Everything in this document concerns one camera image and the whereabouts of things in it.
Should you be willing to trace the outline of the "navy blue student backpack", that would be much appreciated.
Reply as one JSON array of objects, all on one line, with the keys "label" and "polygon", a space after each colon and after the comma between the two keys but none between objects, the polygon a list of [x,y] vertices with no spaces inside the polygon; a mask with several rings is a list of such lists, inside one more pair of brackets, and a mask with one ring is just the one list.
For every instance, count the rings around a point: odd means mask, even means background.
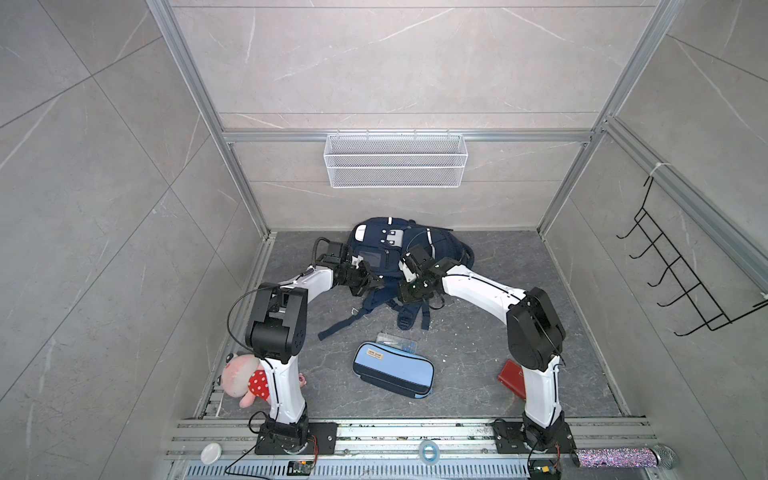
[{"label": "navy blue student backpack", "polygon": [[473,266],[475,261],[472,248],[459,240],[450,229],[396,217],[369,218],[356,225],[344,243],[355,256],[363,257],[370,264],[371,270],[383,279],[384,286],[364,294],[357,313],[320,332],[318,339],[321,341],[351,326],[381,305],[397,312],[397,327],[403,331],[411,329],[418,316],[422,317],[421,328],[430,328],[434,308],[427,301],[402,304],[397,298],[398,284],[404,278],[400,262],[412,246],[422,245],[435,259],[451,257],[466,267]]}]

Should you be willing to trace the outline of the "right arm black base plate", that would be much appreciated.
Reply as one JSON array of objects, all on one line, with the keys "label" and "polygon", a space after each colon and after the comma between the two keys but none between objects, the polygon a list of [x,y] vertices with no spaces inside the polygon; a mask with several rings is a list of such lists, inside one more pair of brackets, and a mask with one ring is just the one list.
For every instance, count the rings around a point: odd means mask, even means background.
[{"label": "right arm black base plate", "polygon": [[520,421],[496,419],[490,424],[499,454],[572,453],[576,446],[570,426],[560,415],[549,427],[527,417]]}]

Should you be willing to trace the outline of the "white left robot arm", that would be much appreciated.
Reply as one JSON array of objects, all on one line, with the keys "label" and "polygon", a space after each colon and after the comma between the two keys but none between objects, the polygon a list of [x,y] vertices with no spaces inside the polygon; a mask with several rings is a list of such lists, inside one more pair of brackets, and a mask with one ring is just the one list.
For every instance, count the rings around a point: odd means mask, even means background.
[{"label": "white left robot arm", "polygon": [[325,243],[326,251],[315,254],[303,272],[283,282],[264,282],[252,291],[255,298],[244,337],[246,348],[264,367],[269,388],[270,412],[259,433],[292,451],[310,439],[298,371],[298,356],[307,337],[308,304],[339,285],[354,296],[383,286],[383,278],[347,245],[325,237],[316,243]]}]

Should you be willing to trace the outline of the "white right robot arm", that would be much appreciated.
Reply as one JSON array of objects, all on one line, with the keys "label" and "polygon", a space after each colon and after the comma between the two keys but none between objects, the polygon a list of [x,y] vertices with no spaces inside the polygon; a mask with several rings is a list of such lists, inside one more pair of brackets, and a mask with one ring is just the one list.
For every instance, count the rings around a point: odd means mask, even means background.
[{"label": "white right robot arm", "polygon": [[437,260],[417,246],[399,262],[403,303],[452,296],[498,318],[506,326],[508,350],[522,369],[526,400],[522,416],[528,447],[543,452],[555,445],[566,426],[560,401],[559,371],[564,327],[548,294],[540,288],[513,288],[449,257]]}]

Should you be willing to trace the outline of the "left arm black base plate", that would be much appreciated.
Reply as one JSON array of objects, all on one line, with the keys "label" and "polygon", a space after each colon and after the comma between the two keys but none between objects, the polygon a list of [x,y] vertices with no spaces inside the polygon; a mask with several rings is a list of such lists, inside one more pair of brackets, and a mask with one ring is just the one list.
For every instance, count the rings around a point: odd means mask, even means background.
[{"label": "left arm black base plate", "polygon": [[255,454],[331,455],[335,452],[337,430],[338,425],[333,422],[266,422],[259,428]]}]

